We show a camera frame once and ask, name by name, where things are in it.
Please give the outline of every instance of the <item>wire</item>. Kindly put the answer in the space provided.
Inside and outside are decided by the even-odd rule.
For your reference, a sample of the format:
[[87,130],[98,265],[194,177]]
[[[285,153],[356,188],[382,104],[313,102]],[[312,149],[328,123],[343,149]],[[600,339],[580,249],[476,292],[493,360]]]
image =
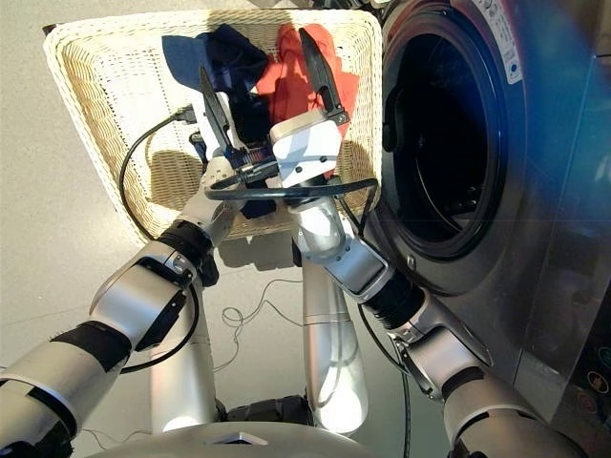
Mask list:
[[185,345],[187,345],[189,339],[191,339],[191,336],[193,336],[196,327],[198,327],[198,322],[200,321],[200,300],[198,299],[198,293],[195,290],[193,284],[189,285],[189,291],[191,291],[191,296],[193,298],[193,322],[191,323],[191,327],[189,328],[185,336],[182,338],[182,340],[170,351],[164,353],[158,358],[155,358],[154,360],[147,361],[146,363],[142,364],[135,364],[130,365],[128,367],[123,367],[121,369],[121,374],[129,374],[132,372],[136,372],[137,370],[146,369],[147,367],[152,367],[155,364],[162,363],[165,360],[176,355]]
[[330,198],[342,196],[363,188],[378,187],[375,178],[361,179],[345,184],[326,184],[323,186],[304,186],[291,188],[252,188],[252,189],[219,189],[220,182],[206,188],[204,193],[213,200],[269,200],[271,198]]
[[127,172],[127,166],[130,163],[130,159],[132,158],[132,155],[136,151],[136,148],[139,146],[139,144],[142,143],[144,140],[146,140],[149,136],[154,134],[156,131],[161,129],[162,127],[167,126],[168,124],[180,119],[181,114],[182,114],[182,109],[166,117],[159,124],[156,124],[151,129],[146,131],[144,134],[139,136],[137,140],[134,142],[134,144],[127,151],[127,154],[125,155],[125,157],[123,158],[123,163],[121,163],[121,170],[118,174],[118,193],[121,196],[121,202],[123,203],[123,206],[125,207],[125,211],[130,216],[130,218],[132,219],[136,227],[140,230],[140,232],[142,232],[142,234],[144,234],[148,239],[154,239],[154,237],[151,235],[148,229],[146,229],[146,227],[144,227],[144,225],[138,220],[138,218],[136,217],[136,215],[130,208],[129,202],[127,201],[127,196],[125,195],[125,173]]
[[386,357],[387,360],[389,360],[389,362],[392,365],[394,365],[394,367],[396,369],[399,370],[399,372],[401,372],[403,375],[406,375],[406,376],[410,377],[411,374],[409,373],[409,371],[405,367],[400,365],[398,362],[396,362],[394,360],[394,358],[392,358],[392,356],[389,354],[387,349],[384,348],[384,346],[382,345],[382,343],[380,342],[378,337],[373,332],[373,329],[371,329],[371,325],[369,324],[367,318],[365,317],[365,312],[363,310],[363,305],[361,303],[357,303],[357,306],[358,306],[358,309],[359,309],[359,315],[361,316],[361,320],[363,321],[363,324],[365,325],[365,329],[368,331],[369,335],[371,336],[371,338],[373,339],[373,341],[375,342],[377,347],[380,349],[382,354]]
[[348,215],[348,218],[350,219],[350,221],[352,221],[352,224],[354,224],[354,227],[359,227],[360,222],[354,216],[354,214],[352,213],[352,210],[350,210],[350,207],[348,207],[348,204],[346,203],[346,199],[343,196],[339,196],[337,199],[340,201],[340,205],[342,205],[342,208],[346,212],[346,215]]
[[[397,354],[397,358],[401,361],[401,350],[397,345],[392,342],[394,351]],[[403,408],[405,411],[405,433],[403,434],[403,458],[410,457],[411,447],[411,404],[410,404],[410,379],[406,374],[401,374],[401,381],[403,382]]]
[[[384,354],[386,359],[389,360],[389,362],[392,365],[394,365],[394,367],[401,372],[401,380],[403,381],[403,404],[405,408],[405,435],[404,435],[404,440],[403,440],[403,456],[404,458],[408,458],[410,456],[410,445],[411,445],[411,406],[410,406],[410,381],[409,381],[409,377],[411,376],[411,374],[405,367],[403,367],[402,364],[396,362],[396,360],[392,358],[392,356],[389,354],[387,349],[384,348],[384,346],[382,345],[378,337],[373,332],[373,329],[371,329],[371,325],[369,324],[365,316],[363,305],[361,303],[358,303],[357,306],[359,309],[359,315],[361,316],[361,320],[363,321],[363,324],[365,325],[365,328],[368,331],[369,335],[371,336],[371,338],[373,339],[377,347],[380,349],[382,354]],[[392,343],[392,346],[394,347],[394,350],[397,353],[397,358],[399,359],[399,361],[401,361],[401,353],[400,353],[399,348],[394,343]]]
[[363,207],[363,214],[361,216],[360,221],[354,216],[354,213],[352,213],[352,210],[350,210],[350,207],[346,203],[346,200],[344,199],[344,197],[343,196],[337,197],[338,200],[340,201],[340,205],[342,205],[342,208],[348,215],[348,218],[350,219],[350,221],[352,221],[352,224],[354,224],[354,227],[357,228],[357,233],[359,237],[362,237],[365,234],[365,226],[367,225],[367,217],[369,214],[369,210],[371,209],[371,204],[373,203],[373,199],[375,198],[376,189],[377,189],[377,185],[371,186],[369,188],[369,192],[367,194],[367,200],[365,201],[365,206]]
[[139,429],[137,431],[133,431],[132,433],[130,433],[125,439],[123,439],[122,441],[118,441],[117,439],[115,439],[113,436],[111,436],[110,434],[105,433],[104,431],[99,431],[97,429],[87,429],[87,428],[83,428],[83,431],[87,431],[89,432],[92,436],[94,436],[95,441],[97,442],[97,444],[99,445],[99,447],[102,450],[108,450],[109,448],[104,447],[101,443],[101,441],[99,440],[99,437],[97,437],[97,434],[102,434],[104,436],[106,436],[107,438],[109,438],[111,441],[113,441],[115,444],[125,444],[127,441],[129,441],[132,437],[134,437],[136,434],[148,434],[148,435],[152,435],[153,433],[151,431],[145,431],[144,429]]
[[361,216],[361,222],[358,225],[358,235],[362,237],[365,234],[365,226],[367,224],[367,218],[369,215],[369,210],[371,209],[371,205],[373,204],[373,199],[375,198],[375,192],[377,191],[377,181],[375,187],[369,188],[369,193],[367,194],[367,200],[365,201],[365,207],[363,207],[363,215]]
[[[255,318],[257,318],[257,316],[259,315],[259,313],[261,313],[261,310],[263,309],[264,305],[269,305],[271,308],[273,308],[276,313],[278,315],[280,315],[284,320],[286,320],[287,322],[294,324],[295,326],[299,326],[302,327],[303,325],[301,323],[297,323],[294,320],[291,320],[290,318],[287,317],[287,315],[285,315],[278,307],[276,307],[276,305],[274,305],[271,301],[267,300],[265,298],[265,293],[267,292],[267,290],[269,289],[269,287],[275,283],[275,282],[285,282],[285,283],[301,283],[301,280],[285,280],[285,279],[274,279],[272,281],[269,281],[267,283],[267,285],[265,286],[265,288],[263,289],[263,293],[261,294],[261,298],[259,299],[259,302],[257,303],[257,306],[255,307],[255,309],[250,312],[247,315],[244,315],[242,313],[242,311],[236,307],[225,307],[222,312],[221,312],[221,318],[222,318],[222,322],[231,328],[234,328],[233,331],[233,343],[236,346],[236,349],[234,350],[233,355],[231,356],[231,358],[229,358],[227,361],[225,361],[222,364],[217,365],[214,368],[215,372],[219,372],[223,369],[225,369],[226,367],[228,367],[230,364],[232,364],[236,358],[238,358],[238,354],[240,353],[240,340],[239,337],[242,334],[242,331],[244,329],[244,327],[249,324],[250,322],[252,322]],[[236,314],[237,318],[233,318],[229,316],[229,312],[233,312]]]

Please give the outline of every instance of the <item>cable connector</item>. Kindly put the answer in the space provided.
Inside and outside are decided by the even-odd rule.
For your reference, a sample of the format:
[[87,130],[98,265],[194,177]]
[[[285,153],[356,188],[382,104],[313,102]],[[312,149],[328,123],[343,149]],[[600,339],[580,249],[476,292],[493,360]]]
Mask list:
[[195,117],[193,105],[187,105],[186,107],[179,108],[174,113],[174,119],[176,121],[186,122],[187,124],[195,124],[198,122],[197,118]]

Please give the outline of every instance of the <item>white cable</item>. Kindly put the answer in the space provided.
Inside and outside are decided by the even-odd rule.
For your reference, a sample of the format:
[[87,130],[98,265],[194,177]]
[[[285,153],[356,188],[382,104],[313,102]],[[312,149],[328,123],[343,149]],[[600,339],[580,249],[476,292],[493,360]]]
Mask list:
[[[274,305],[271,301],[267,300],[265,298],[265,293],[267,292],[267,289],[269,289],[269,287],[275,283],[275,282],[285,282],[285,283],[301,283],[301,280],[285,280],[285,279],[274,279],[272,281],[270,281],[265,288],[263,289],[263,293],[261,294],[261,298],[259,299],[259,303],[257,304],[257,306],[255,307],[255,309],[250,312],[248,315],[244,315],[243,312],[236,308],[236,307],[225,307],[222,312],[221,312],[221,318],[222,318],[222,322],[228,326],[228,327],[232,327],[234,329],[233,331],[233,343],[236,346],[236,349],[233,353],[233,355],[231,356],[231,358],[229,358],[227,361],[225,361],[222,364],[217,365],[214,368],[215,372],[219,372],[223,369],[225,369],[226,367],[228,367],[231,363],[233,363],[236,358],[238,358],[238,354],[240,353],[240,340],[238,339],[240,337],[240,334],[242,334],[242,330],[244,329],[244,327],[249,324],[250,322],[252,322],[255,318],[257,318],[257,315],[259,315],[259,313],[261,313],[261,310],[263,309],[263,306],[265,304],[269,305],[271,308],[273,308],[276,313],[278,315],[281,316],[281,318],[283,318],[285,321],[295,325],[295,326],[299,326],[302,327],[302,325],[300,323],[295,322],[294,320],[291,320],[290,318],[287,317],[287,315],[285,315],[283,312],[280,311],[280,309]],[[234,317],[230,317],[229,313],[232,312],[235,314]]]
[[111,441],[113,441],[115,444],[125,444],[127,441],[129,441],[132,437],[134,437],[136,434],[148,434],[151,435],[153,434],[151,431],[145,431],[144,429],[138,429],[136,431],[131,432],[125,439],[123,439],[122,441],[118,441],[117,439],[115,439],[113,436],[111,436],[110,434],[107,434],[104,431],[99,431],[97,429],[87,429],[87,428],[83,428],[83,431],[87,431],[89,432],[92,436],[94,436],[95,441],[97,442],[97,444],[99,445],[99,447],[102,450],[108,450],[108,447],[104,447],[102,445],[102,442],[99,440],[99,437],[97,437],[97,434],[102,434],[104,436],[106,436],[107,438],[109,438]]

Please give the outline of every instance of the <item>red cloth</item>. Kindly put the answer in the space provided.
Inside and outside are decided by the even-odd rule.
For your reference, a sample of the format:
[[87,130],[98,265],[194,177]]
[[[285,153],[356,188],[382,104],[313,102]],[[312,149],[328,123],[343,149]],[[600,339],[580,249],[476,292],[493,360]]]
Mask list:
[[[305,26],[314,38],[318,48],[328,62],[342,105],[350,118],[354,110],[359,77],[342,72],[342,59],[335,55],[333,37],[318,24]],[[273,55],[261,79],[257,82],[257,92],[267,99],[272,124],[277,124],[293,116],[324,108],[323,101],[317,96],[307,80],[307,67],[298,32],[292,24],[284,24],[278,31],[279,62]],[[348,131],[348,124],[339,127],[342,136]]]

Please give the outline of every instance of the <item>dark blue towel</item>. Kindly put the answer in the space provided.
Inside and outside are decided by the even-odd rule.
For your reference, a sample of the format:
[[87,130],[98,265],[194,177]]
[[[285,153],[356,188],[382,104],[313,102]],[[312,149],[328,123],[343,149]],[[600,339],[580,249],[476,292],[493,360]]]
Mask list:
[[168,68],[180,84],[200,91],[200,67],[204,67],[214,90],[227,93],[242,142],[265,140],[271,129],[267,103],[250,92],[267,66],[263,51],[226,24],[195,38],[162,36],[161,44]]

